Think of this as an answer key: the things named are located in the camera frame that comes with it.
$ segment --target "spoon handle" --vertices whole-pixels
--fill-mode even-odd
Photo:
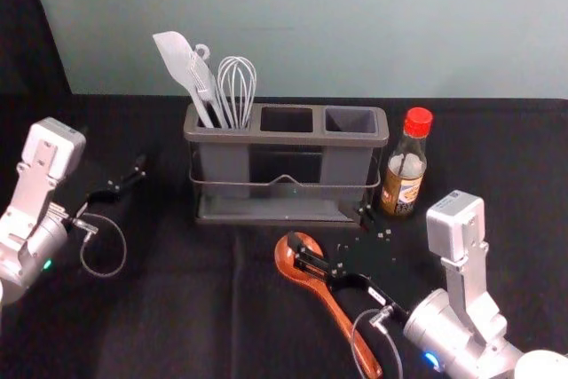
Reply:
[[[314,282],[312,283],[312,290],[324,302],[345,336],[345,339],[349,342],[351,340],[351,321],[347,318],[343,310],[331,296],[331,293],[329,293],[325,284],[321,282]],[[381,369],[381,366],[358,331],[355,331],[353,346],[355,347],[355,354],[357,355],[359,363],[367,375],[367,378],[379,379],[383,377],[383,370]]]

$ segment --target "red bottle cap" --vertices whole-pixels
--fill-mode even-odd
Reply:
[[[430,133],[434,116],[426,108],[414,107],[408,110],[405,119],[405,133],[413,138],[424,138]]]

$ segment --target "black table surface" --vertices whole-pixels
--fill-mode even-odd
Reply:
[[[349,346],[325,307],[282,278],[276,241],[292,227],[196,225],[182,126],[187,99],[76,96],[65,105],[2,97],[1,206],[17,180],[28,127],[51,115],[88,126],[81,168],[120,174],[152,147],[147,181],[104,210],[124,230],[122,273],[97,280],[78,261],[80,236],[18,303],[4,307],[2,377],[251,378],[357,377]],[[568,104],[562,100],[323,99],[296,103],[382,107],[392,149],[405,111],[430,108],[428,170],[415,213],[388,221],[397,257],[428,256],[425,212],[451,190],[485,199],[488,288],[523,351],[568,351]],[[358,230],[293,227],[330,252]],[[108,242],[108,262],[115,249]],[[440,270],[436,270],[443,279]],[[352,290],[337,295],[353,319],[375,306]],[[405,377],[439,377],[391,327]],[[380,336],[363,335],[396,377]]]

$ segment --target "gray utensil holder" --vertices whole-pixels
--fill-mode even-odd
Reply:
[[[386,115],[376,107],[255,104],[247,129],[208,129],[193,105],[185,139],[197,217],[209,222],[350,222],[340,202],[380,184]]]

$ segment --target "brown wooden spoon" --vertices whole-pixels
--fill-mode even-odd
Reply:
[[[320,256],[323,256],[320,246],[312,237],[304,233],[296,233],[296,235],[302,240],[308,249]],[[319,296],[334,316],[335,322],[343,332],[345,339],[349,342],[351,339],[351,321],[347,318],[335,299],[331,296],[331,293],[327,289],[325,283],[294,267],[295,254],[294,250],[288,247],[288,237],[285,235],[278,241],[276,248],[274,249],[274,260],[276,261],[278,271],[280,271],[280,273],[287,279],[292,280],[300,286],[308,288]],[[379,379],[380,377],[383,377],[383,370],[381,369],[381,366],[357,331],[355,332],[355,340],[353,342],[355,346],[355,353],[357,354],[361,367],[367,377],[370,379]]]

